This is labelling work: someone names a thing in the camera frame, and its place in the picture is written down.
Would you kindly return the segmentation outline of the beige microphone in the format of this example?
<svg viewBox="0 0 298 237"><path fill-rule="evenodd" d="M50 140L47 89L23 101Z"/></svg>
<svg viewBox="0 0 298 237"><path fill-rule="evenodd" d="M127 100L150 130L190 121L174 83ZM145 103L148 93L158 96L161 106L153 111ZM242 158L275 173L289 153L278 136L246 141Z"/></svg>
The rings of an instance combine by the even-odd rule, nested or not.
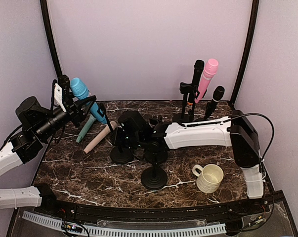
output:
<svg viewBox="0 0 298 237"><path fill-rule="evenodd" d="M104 129L84 148L83 152L88 154L96 145L98 145L110 132L117 127L115 121L105 125Z"/></svg>

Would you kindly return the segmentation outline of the mint green microphone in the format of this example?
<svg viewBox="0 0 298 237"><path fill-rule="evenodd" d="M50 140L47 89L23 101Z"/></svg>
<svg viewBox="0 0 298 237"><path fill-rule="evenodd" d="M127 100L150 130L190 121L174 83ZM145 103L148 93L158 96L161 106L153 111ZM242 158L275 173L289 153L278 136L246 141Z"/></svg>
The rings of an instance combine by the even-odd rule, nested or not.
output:
<svg viewBox="0 0 298 237"><path fill-rule="evenodd" d="M85 125L83 126L83 128L81 129L81 131L77 136L77 139L76 139L77 143L80 143L84 139L84 137L86 136L86 134L88 133L92 125L94 124L95 120L96 118L93 115L90 115L89 119L87 120L87 122L85 123Z"/></svg>

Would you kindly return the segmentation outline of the black stand of beige microphone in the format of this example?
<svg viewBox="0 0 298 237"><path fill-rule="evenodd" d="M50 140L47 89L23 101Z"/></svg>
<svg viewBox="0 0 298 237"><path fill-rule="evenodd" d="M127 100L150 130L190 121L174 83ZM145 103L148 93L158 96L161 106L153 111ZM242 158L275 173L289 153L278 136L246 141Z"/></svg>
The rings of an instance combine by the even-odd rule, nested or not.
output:
<svg viewBox="0 0 298 237"><path fill-rule="evenodd" d="M168 122L163 122L162 115L150 118L149 122L153 125L148 147L145 149L144 157L149 163L163 163L168 158L168 146L165 142L166 129Z"/></svg>

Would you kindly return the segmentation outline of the black stand of green microphone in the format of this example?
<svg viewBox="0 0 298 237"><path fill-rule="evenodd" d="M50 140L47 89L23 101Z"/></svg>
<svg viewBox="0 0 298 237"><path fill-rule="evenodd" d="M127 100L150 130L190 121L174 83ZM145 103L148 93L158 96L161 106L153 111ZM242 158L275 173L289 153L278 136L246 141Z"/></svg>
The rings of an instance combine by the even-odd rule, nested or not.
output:
<svg viewBox="0 0 298 237"><path fill-rule="evenodd" d="M159 167L157 158L152 160L152 166L141 174L141 183L148 190L160 190L168 181L167 173Z"/></svg>

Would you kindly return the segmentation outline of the black stand of blue microphone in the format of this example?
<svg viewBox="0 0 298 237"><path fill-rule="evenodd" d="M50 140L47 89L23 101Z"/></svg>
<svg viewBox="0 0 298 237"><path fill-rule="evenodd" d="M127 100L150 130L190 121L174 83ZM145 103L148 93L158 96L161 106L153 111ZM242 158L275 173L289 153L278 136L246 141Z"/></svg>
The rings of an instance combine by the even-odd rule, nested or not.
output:
<svg viewBox="0 0 298 237"><path fill-rule="evenodd" d="M106 108L103 103L99 103L99 108L103 112L107 125L111 132L111 142L114 148L110 153L110 158L115 164L126 164L133 160L133 154L127 148L124 148L119 139L120 128L114 127L106 114Z"/></svg>

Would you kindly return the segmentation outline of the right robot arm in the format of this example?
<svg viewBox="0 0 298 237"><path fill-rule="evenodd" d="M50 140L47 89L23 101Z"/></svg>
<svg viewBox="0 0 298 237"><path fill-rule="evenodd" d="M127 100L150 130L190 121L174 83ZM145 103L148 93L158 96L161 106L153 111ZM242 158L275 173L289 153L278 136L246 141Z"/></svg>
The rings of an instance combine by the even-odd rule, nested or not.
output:
<svg viewBox="0 0 298 237"><path fill-rule="evenodd" d="M160 190L168 181L167 173L159 166L168 158L169 150L184 147L232 147L235 163L241 168L249 199L243 210L254 214L262 206L264 194L263 161L258 132L248 120L250 114L234 110L230 116L194 122L164 122L161 117L146 121L138 111L125 111L118 119L119 127L112 133L113 149L110 158L115 164L133 160L134 150L143 149L144 159L151 164L141 174L142 185Z"/></svg>

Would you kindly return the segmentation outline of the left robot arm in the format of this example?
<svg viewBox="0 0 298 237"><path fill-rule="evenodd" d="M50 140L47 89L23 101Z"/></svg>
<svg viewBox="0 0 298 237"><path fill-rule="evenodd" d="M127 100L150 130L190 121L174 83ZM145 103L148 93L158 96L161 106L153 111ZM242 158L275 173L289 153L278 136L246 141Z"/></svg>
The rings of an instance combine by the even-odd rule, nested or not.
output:
<svg viewBox="0 0 298 237"><path fill-rule="evenodd" d="M16 109L21 121L0 148L0 177L8 171L34 159L48 138L68 122L79 126L90 111L96 96L74 101L66 99L66 111L61 108L49 110L40 105L35 96L25 99ZM0 210L19 207L42 207L49 215L60 212L53 191L46 185L17 189L0 189Z"/></svg>

